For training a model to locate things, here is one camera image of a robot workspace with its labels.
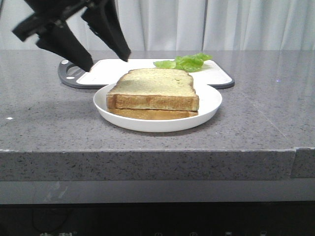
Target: white plate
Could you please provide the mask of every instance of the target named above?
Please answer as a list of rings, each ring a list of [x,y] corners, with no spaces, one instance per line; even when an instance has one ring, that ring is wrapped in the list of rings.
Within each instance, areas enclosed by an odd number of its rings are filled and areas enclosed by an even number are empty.
[[[142,132],[172,132],[189,129],[203,124],[213,117],[221,102],[221,94],[213,87],[197,84],[194,86],[199,96],[198,115],[182,119],[146,120],[118,116],[106,111],[106,94],[115,84],[107,85],[96,92],[93,101],[99,113],[107,121],[119,127]]]

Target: bread crust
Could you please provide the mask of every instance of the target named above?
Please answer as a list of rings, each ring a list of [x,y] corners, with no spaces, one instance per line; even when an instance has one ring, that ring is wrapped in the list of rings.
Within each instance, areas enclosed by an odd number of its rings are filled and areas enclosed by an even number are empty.
[[[109,94],[107,96],[107,107],[111,109],[197,111],[199,108],[199,97]]]
[[[198,115],[197,111],[168,111],[168,110],[151,110],[151,109],[107,109],[108,112],[128,118],[135,119],[181,119]]]

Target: white cutting board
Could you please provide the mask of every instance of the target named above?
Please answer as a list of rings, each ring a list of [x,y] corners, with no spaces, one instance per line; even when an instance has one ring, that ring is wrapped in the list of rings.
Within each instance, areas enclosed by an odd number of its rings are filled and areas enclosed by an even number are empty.
[[[76,83],[80,85],[108,85],[116,83],[120,77],[133,69],[154,68],[154,61],[172,59],[129,59],[128,62],[120,59],[99,60],[90,72],[84,73]],[[190,73],[194,83],[205,85],[226,85],[234,81],[212,60],[204,62],[202,70]]]

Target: cutting board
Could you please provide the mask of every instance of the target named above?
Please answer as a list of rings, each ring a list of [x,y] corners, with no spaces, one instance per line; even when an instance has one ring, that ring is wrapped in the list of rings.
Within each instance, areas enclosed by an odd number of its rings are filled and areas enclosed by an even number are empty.
[[[61,81],[79,89],[100,89],[105,85],[116,83],[124,74],[133,69],[154,68],[154,61],[172,59],[102,59],[94,62],[90,72],[85,72],[68,60],[60,62],[58,75]],[[216,89],[226,89],[234,86],[235,81],[225,73],[213,60],[204,62],[200,71],[190,75],[194,83],[210,85]]]

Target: toast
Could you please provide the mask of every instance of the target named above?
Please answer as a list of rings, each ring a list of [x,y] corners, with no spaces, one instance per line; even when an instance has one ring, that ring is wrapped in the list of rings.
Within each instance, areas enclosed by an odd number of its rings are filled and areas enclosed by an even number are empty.
[[[182,70],[145,68],[123,75],[106,95],[108,109],[197,111],[192,76]]]
[[[151,109],[107,109],[110,113],[135,119],[181,119],[198,115],[197,111],[168,111]]]

